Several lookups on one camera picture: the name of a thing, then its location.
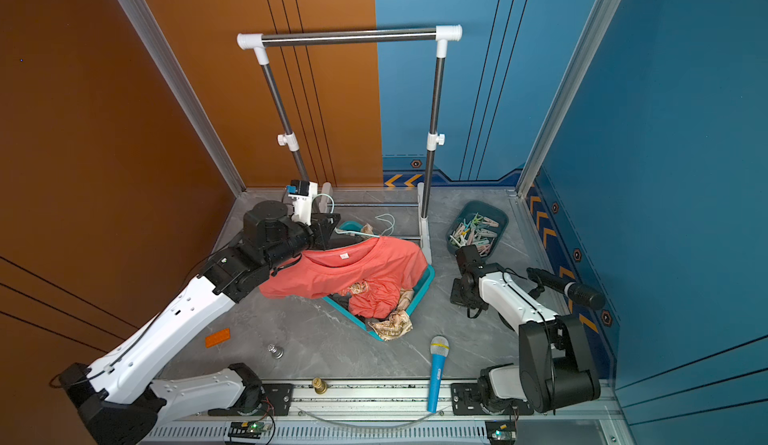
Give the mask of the light green wire hanger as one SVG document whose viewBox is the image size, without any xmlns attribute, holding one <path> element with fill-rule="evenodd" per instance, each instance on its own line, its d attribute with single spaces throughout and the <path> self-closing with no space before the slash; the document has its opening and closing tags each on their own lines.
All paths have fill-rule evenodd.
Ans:
<svg viewBox="0 0 768 445">
<path fill-rule="evenodd" d="M 319 193 L 313 201 L 323 198 L 327 202 L 327 210 L 329 213 L 334 213 L 337 208 L 345 206 L 343 202 L 337 202 L 329 193 Z M 385 227 L 380 233 L 376 233 L 374 227 L 370 223 L 362 224 L 357 221 L 345 221 L 341 224 L 337 224 L 333 228 L 333 232 L 342 236 L 354 236 L 367 238 L 379 238 L 381 236 L 392 236 L 395 226 L 397 224 L 396 218 L 391 213 L 382 213 L 375 216 L 375 219 Z"/>
</svg>

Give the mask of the red t-shirt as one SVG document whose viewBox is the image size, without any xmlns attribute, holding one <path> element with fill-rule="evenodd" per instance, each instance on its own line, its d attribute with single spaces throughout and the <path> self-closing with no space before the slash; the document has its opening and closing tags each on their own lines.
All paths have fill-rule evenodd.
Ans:
<svg viewBox="0 0 768 445">
<path fill-rule="evenodd" d="M 295 264 L 279 270 L 275 277 L 259 286 L 270 299 L 298 296 L 308 299 L 326 297 L 360 277 L 372 263 L 376 245 L 362 242 L 334 250 L 309 250 Z"/>
</svg>

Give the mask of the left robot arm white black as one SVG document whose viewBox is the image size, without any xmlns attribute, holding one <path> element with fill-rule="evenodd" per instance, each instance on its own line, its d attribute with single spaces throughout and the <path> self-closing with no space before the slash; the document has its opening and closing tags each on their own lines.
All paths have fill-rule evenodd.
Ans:
<svg viewBox="0 0 768 445">
<path fill-rule="evenodd" d="M 57 384 L 98 444 L 137 444 L 157 425 L 209 410 L 254 411 L 262 406 L 261 379 L 247 365 L 181 380 L 158 373 L 199 332 L 307 250 L 323 250 L 338 213 L 266 200 L 243 218 L 225 246 L 205 258 L 169 305 L 101 358 L 75 363 Z"/>
</svg>

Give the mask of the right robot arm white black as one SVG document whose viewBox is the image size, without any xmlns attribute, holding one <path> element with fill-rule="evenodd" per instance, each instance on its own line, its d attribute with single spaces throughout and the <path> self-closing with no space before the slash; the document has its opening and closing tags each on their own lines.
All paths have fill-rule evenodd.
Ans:
<svg viewBox="0 0 768 445">
<path fill-rule="evenodd" d="M 601 396 L 586 327 L 577 314 L 559 314 L 538 301 L 549 288 L 577 305 L 600 310 L 605 305 L 601 292 L 532 267 L 526 278 L 536 287 L 526 291 L 510 268 L 485 262 L 474 245 L 459 248 L 455 258 L 460 277 L 454 280 L 451 302 L 466 308 L 470 318 L 494 308 L 518 337 L 518 361 L 488 367 L 478 377 L 479 402 L 487 412 L 504 413 L 523 402 L 546 413 Z"/>
</svg>

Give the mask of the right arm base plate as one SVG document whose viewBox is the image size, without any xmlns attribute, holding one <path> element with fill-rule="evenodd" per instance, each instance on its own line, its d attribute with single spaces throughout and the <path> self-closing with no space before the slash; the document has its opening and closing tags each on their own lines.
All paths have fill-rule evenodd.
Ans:
<svg viewBox="0 0 768 445">
<path fill-rule="evenodd" d="M 475 415 L 511 415 L 531 416 L 535 413 L 530 404 L 520 399 L 501 400 L 491 405 L 485 404 L 477 383 L 453 383 L 450 385 L 450 404 L 455 416 Z"/>
</svg>

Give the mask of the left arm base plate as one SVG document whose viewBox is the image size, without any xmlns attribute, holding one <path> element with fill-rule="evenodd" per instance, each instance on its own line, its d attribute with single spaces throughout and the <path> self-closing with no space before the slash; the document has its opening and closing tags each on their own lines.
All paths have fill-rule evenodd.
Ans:
<svg viewBox="0 0 768 445">
<path fill-rule="evenodd" d="M 267 383 L 249 385 L 229 408 L 207 411 L 208 416 L 287 416 L 292 403 L 294 385 Z"/>
</svg>

